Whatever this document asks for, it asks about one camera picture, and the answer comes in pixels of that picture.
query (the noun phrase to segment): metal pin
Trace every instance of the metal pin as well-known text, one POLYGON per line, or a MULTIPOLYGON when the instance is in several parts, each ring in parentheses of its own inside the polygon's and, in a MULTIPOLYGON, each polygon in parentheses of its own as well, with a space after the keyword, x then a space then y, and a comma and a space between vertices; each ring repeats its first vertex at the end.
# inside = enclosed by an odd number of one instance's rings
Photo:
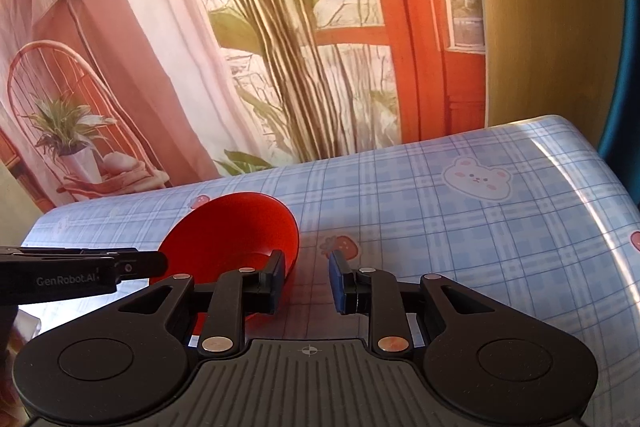
POLYGON ((402 337, 383 337, 378 341, 378 347, 382 351, 398 353, 409 347, 409 341, 402 337))
POLYGON ((212 353, 222 353, 234 347, 231 339, 226 337, 209 337, 202 341, 202 349, 211 351, 212 353))

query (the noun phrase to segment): blue plaid tablecloth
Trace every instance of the blue plaid tablecloth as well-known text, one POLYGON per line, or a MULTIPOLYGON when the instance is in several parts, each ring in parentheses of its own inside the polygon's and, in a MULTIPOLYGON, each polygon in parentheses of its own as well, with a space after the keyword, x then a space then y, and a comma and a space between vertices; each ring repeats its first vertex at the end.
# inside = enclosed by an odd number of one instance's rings
MULTIPOLYGON (((640 425, 640 233, 632 240, 640 214, 593 148, 556 116, 70 204, 42 216, 24 246, 153 250, 198 196, 248 190, 283 201, 301 241, 288 301, 274 317, 250 321, 250 336, 366 336, 364 318, 334 309, 324 253, 341 241, 353 267, 409 282, 441 273, 580 338, 600 370, 584 420, 640 425)), ((24 309, 48 329, 145 284, 24 309)))

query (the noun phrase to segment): white plant pot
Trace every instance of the white plant pot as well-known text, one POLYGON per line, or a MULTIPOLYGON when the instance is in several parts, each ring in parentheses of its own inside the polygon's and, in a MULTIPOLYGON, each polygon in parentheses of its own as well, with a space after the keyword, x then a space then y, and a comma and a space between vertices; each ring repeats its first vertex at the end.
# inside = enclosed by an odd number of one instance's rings
POLYGON ((62 165, 78 179, 87 183, 100 183, 102 176, 95 161, 94 152, 85 147, 75 154, 59 156, 62 165))

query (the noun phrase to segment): white cartoon bear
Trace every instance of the white cartoon bear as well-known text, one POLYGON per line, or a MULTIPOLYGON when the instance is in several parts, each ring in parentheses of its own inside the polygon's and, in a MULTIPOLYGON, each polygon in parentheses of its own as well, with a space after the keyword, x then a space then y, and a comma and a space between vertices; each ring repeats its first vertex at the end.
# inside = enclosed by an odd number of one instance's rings
POLYGON ((456 158, 442 173, 445 183, 472 198, 502 201, 511 194, 511 175, 504 169, 488 169, 475 158, 456 158))

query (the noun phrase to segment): potted plant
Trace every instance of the potted plant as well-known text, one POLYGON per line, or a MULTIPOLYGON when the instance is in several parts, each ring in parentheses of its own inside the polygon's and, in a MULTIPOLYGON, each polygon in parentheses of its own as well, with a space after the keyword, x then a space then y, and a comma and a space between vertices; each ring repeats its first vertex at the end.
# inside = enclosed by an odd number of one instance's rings
POLYGON ((36 147, 48 153, 53 161, 60 160, 68 172, 88 183, 100 183, 102 176, 95 161, 94 140, 106 139, 98 132, 100 127, 116 123, 106 116, 91 114, 88 105, 71 98, 34 101, 37 112, 27 116, 42 135, 36 147))

